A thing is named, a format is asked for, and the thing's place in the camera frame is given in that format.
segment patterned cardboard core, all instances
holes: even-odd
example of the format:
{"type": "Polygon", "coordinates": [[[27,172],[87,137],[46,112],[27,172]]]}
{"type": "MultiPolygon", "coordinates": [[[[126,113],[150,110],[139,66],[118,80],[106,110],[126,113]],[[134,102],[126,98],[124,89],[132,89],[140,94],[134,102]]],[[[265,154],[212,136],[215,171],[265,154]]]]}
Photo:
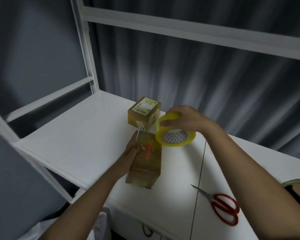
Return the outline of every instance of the patterned cardboard core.
{"type": "Polygon", "coordinates": [[[188,138],[188,133],[180,130],[180,129],[173,129],[170,131],[167,131],[163,134],[162,139],[171,144],[177,144],[184,142],[188,138]]]}

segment scissors handle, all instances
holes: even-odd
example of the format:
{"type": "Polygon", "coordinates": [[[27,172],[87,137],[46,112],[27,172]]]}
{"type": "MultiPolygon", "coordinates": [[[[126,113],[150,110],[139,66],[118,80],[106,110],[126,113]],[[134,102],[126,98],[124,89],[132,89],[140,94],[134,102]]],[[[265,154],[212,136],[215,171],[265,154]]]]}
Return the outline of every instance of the scissors handle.
{"type": "Polygon", "coordinates": [[[220,218],[221,221],[223,221],[225,224],[229,225],[229,226],[236,226],[239,222],[239,218],[237,216],[237,214],[240,212],[240,207],[239,207],[239,204],[238,202],[230,197],[229,195],[227,194],[224,194],[224,193],[217,193],[217,194],[214,194],[213,195],[213,199],[215,200],[215,202],[211,202],[211,206],[212,206],[212,209],[214,210],[215,214],[220,218]],[[219,196],[223,196],[223,197],[226,197],[228,199],[230,199],[234,204],[235,204],[235,209],[232,208],[231,206],[229,206],[226,202],[224,202],[223,200],[221,200],[219,198],[219,196]],[[222,210],[224,213],[227,213],[231,216],[233,216],[234,218],[234,221],[233,222],[229,222],[227,221],[226,219],[224,219],[220,214],[219,212],[217,211],[216,208],[219,208],[220,210],[222,210]]]}

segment tape roll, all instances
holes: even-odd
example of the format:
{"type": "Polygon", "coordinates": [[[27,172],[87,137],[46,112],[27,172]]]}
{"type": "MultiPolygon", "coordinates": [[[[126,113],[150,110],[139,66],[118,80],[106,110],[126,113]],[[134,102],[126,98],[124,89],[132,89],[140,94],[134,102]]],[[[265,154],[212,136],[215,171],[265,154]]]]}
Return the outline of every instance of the tape roll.
{"type": "Polygon", "coordinates": [[[179,113],[167,113],[160,117],[156,123],[155,138],[163,146],[179,147],[184,146],[196,137],[195,131],[184,131],[173,127],[161,127],[160,122],[164,120],[176,120],[180,117],[179,113]]]}

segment person's right arm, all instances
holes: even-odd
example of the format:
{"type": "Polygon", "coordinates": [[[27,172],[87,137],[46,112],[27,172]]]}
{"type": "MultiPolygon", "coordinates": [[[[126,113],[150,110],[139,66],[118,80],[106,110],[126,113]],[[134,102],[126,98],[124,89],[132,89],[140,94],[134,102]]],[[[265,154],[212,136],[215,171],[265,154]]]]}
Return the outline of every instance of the person's right arm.
{"type": "Polygon", "coordinates": [[[300,205],[280,183],[244,152],[213,120],[190,106],[178,106],[177,120],[162,121],[207,140],[232,193],[259,239],[300,239],[300,205]]]}

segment scissors blade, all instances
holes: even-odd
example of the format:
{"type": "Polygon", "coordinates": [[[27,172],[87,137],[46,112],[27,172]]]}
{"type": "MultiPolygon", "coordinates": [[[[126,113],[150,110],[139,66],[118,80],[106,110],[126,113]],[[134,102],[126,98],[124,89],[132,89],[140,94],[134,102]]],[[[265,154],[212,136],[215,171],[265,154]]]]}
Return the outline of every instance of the scissors blade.
{"type": "Polygon", "coordinates": [[[199,193],[201,193],[204,197],[208,199],[208,201],[213,202],[213,196],[211,194],[208,194],[204,192],[203,190],[199,189],[198,187],[191,184],[193,188],[195,188],[199,193]]]}

